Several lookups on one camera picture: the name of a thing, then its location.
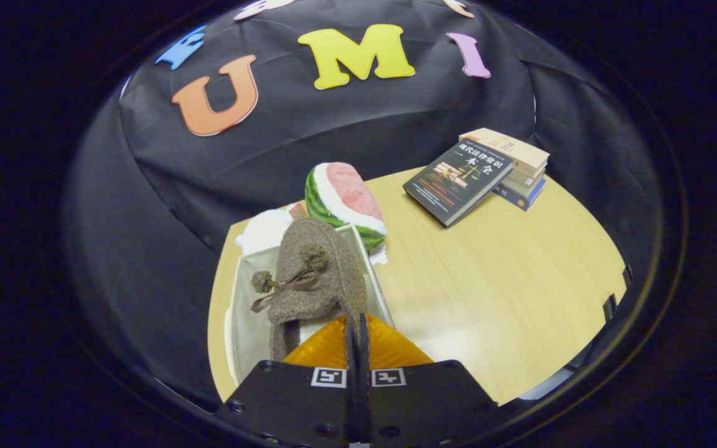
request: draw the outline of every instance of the dark book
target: dark book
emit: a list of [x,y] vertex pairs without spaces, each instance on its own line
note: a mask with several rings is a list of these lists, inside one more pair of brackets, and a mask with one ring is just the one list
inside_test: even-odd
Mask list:
[[442,226],[450,227],[499,184],[513,160],[470,139],[458,144],[403,184]]
[[535,199],[538,198],[538,195],[541,195],[541,190],[544,189],[545,182],[546,179],[541,178],[541,180],[538,181],[538,184],[535,185],[535,188],[532,190],[532,192],[530,192],[529,196],[524,196],[521,193],[518,193],[506,187],[505,184],[497,185],[493,188],[493,191],[497,193],[497,195],[506,198],[507,201],[509,201],[511,204],[524,210],[524,212],[527,212],[527,209],[529,209],[530,206],[533,205],[533,202],[535,202]]

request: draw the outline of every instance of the black fabric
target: black fabric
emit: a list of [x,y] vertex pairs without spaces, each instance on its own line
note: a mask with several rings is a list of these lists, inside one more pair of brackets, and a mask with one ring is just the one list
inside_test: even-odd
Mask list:
[[[233,11],[207,24],[180,68],[154,65],[160,49],[122,98],[114,87],[80,146],[65,215],[80,300],[112,349],[182,394],[217,402],[207,313],[228,227],[301,199],[319,162],[348,162],[373,179],[429,164],[481,127],[550,153],[547,174],[606,228],[639,290],[660,209],[637,128],[589,70],[500,14],[469,9],[475,20],[437,0],[298,0],[240,23]],[[350,74],[347,85],[317,90],[311,49],[297,38],[335,28],[360,42],[376,23],[404,29],[416,74]],[[462,73],[447,32],[478,39],[489,79]],[[210,104],[228,108],[233,89],[217,69],[247,54],[256,55],[255,110],[224,133],[194,136],[171,96],[209,76]]]

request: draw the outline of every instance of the book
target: book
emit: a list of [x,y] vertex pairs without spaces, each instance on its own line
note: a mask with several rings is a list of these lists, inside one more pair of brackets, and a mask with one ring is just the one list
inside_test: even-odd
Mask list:
[[507,176],[505,176],[505,179],[503,181],[514,181],[518,182],[519,184],[522,184],[526,187],[532,187],[535,184],[538,183],[538,181],[541,180],[541,176],[544,174],[544,170],[546,170],[546,165],[544,165],[543,168],[541,168],[541,171],[538,171],[535,173],[535,176],[529,176],[524,174],[521,171],[517,170],[510,170],[510,173],[508,173]]
[[536,176],[535,179],[533,179],[533,182],[530,183],[530,185],[521,184],[521,182],[516,182],[514,179],[510,178],[510,173],[505,176],[505,178],[500,182],[501,185],[504,185],[510,190],[514,190],[515,192],[519,193],[520,195],[523,195],[525,198],[530,196],[530,193],[535,190],[535,187],[538,186],[538,182],[541,181],[541,179],[544,177],[544,171],[541,171],[541,174]]
[[524,212],[527,212],[527,209],[529,209],[530,206],[533,205],[533,202],[535,202],[535,199],[537,199],[538,196],[541,195],[541,191],[543,191],[545,183],[546,183],[546,179],[541,179],[540,181],[538,181],[538,184],[536,184],[535,189],[533,190],[532,193],[530,193],[530,196],[520,195],[519,193],[515,192],[514,190],[510,190],[503,184],[495,186],[494,192],[496,193],[496,195],[506,198],[507,201],[509,201],[511,204],[515,205],[516,207],[524,210]]
[[412,198],[449,228],[512,170],[513,159],[462,139],[403,184]]
[[472,139],[481,145],[492,148],[493,151],[503,153],[513,159],[513,169],[535,178],[546,167],[546,158],[549,153],[535,146],[526,144],[497,131],[480,128],[470,133],[462,134],[459,139]]

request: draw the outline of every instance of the letter i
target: letter i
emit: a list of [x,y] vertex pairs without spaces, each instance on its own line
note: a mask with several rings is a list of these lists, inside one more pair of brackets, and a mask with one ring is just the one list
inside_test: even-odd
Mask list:
[[474,37],[458,33],[447,33],[447,36],[455,40],[458,49],[461,51],[461,56],[464,57],[464,73],[466,73],[466,76],[478,78],[492,76],[489,69],[483,65],[483,59],[480,58],[480,54],[477,51],[477,40]]

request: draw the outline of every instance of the brown ribbon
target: brown ribbon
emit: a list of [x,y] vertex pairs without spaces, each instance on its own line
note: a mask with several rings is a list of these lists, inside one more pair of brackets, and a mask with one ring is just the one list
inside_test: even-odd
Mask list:
[[[314,277],[311,278],[309,281],[304,281],[301,283],[298,283],[297,281],[301,280],[305,275],[308,273],[314,273]],[[319,281],[319,272],[317,272],[316,269],[308,267],[308,264],[304,264],[304,267],[301,267],[301,270],[299,270],[293,278],[290,278],[287,281],[282,281],[281,283],[278,283],[277,281],[268,280],[267,284],[270,286],[280,287],[281,289],[287,289],[291,291],[306,291],[310,289],[310,287],[315,286],[317,282]],[[276,300],[278,295],[281,294],[281,291],[276,291],[274,293],[271,293],[270,295],[264,296],[262,298],[256,299],[254,303],[251,305],[251,311],[253,312],[261,312],[261,310],[267,308],[270,306],[271,303],[273,303],[273,300]]]

